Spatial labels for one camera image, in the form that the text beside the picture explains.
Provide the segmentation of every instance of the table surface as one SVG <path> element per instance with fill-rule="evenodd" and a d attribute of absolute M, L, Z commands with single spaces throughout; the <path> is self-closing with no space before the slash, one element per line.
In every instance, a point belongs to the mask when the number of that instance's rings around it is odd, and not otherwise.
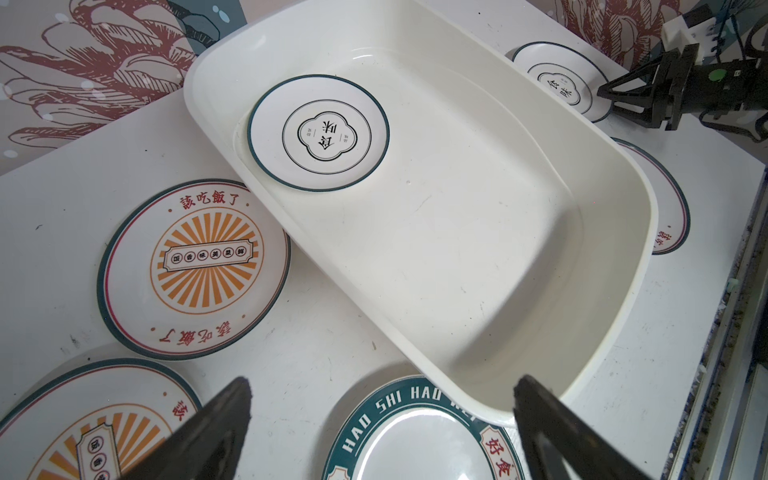
<path fill-rule="evenodd" d="M 625 70 L 524 0 L 428 0 L 505 54 L 530 41 L 566 44 L 609 78 Z M 588 387 L 570 407 L 658 478 L 760 185 L 763 165 L 685 115 L 675 132 L 610 117 L 597 126 L 653 154 L 691 212 L 690 235 L 654 256 L 637 302 Z M 187 180 L 237 179 L 168 95 L 0 177 L 0 414 L 33 388 L 99 359 L 135 356 L 96 301 L 98 264 L 121 221 Z M 414 368 L 294 245 L 275 306 L 212 355 L 166 362 L 206 402 L 246 376 L 253 410 L 240 478 L 318 478 L 330 444 L 368 392 Z"/>

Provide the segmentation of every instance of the plate with orange sunburst design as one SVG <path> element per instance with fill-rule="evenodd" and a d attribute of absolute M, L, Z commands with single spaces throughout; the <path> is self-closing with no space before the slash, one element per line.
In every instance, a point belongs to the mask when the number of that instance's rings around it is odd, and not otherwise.
<path fill-rule="evenodd" d="M 201 408 L 190 385 L 145 359 L 112 359 L 47 383 L 0 420 L 4 478 L 116 480 Z"/>
<path fill-rule="evenodd" d="M 248 333 L 288 275 L 290 239 L 240 182 L 196 180 L 139 206 L 98 274 L 107 327 L 157 359 L 207 355 Z"/>

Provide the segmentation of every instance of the rectangular white tub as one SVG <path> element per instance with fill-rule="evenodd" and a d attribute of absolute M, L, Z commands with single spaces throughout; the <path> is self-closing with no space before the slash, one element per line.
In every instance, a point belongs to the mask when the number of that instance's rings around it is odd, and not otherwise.
<path fill-rule="evenodd" d="M 247 115 L 302 74 L 353 81 L 386 112 L 389 149 L 360 183 L 296 190 L 253 160 Z M 429 8 L 308 0 L 208 49 L 184 98 L 291 237 L 468 411 L 511 425 L 521 375 L 567 402 L 604 358 L 650 257 L 651 187 L 594 125 Z"/>

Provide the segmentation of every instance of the orange sunburst pattern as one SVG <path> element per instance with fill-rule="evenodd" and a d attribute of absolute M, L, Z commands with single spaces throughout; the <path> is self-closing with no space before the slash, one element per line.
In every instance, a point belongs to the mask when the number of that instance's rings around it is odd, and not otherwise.
<path fill-rule="evenodd" d="M 210 313 L 248 291 L 262 261 L 263 239 L 247 215 L 204 208 L 179 219 L 157 243 L 152 286 L 176 311 Z"/>
<path fill-rule="evenodd" d="M 171 434 L 153 410 L 135 404 L 99 409 L 61 433 L 28 480 L 116 480 Z"/>

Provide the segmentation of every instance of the round plate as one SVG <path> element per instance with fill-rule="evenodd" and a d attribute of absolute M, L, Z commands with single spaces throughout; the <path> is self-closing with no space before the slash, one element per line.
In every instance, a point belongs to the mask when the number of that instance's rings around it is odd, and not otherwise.
<path fill-rule="evenodd" d="M 654 243 L 654 255 L 677 250 L 690 231 L 690 211 L 680 185 L 664 165 L 642 148 L 619 138 L 614 138 L 614 141 L 629 151 L 654 188 L 659 204 L 659 231 Z"/>
<path fill-rule="evenodd" d="M 110 331 L 157 359 L 207 355 L 266 315 L 290 239 L 240 182 L 196 180 L 147 200 L 120 225 L 98 274 Z"/>
<path fill-rule="evenodd" d="M 343 78 L 304 75 L 270 89 L 248 121 L 248 146 L 272 178 L 301 190 L 338 190 L 379 166 L 389 123 L 379 102 Z"/>
<path fill-rule="evenodd" d="M 503 428 L 458 407 L 424 376 L 390 382 L 360 403 L 336 437 L 324 480 L 522 480 Z"/>
<path fill-rule="evenodd" d="M 589 121 L 598 122 L 611 113 L 611 101 L 598 97 L 598 87 L 608 78 L 579 52 L 565 45 L 536 41 L 520 47 L 512 61 Z"/>
<path fill-rule="evenodd" d="M 5 478 L 116 480 L 201 408 L 192 388 L 144 359 L 58 377 L 0 421 Z"/>

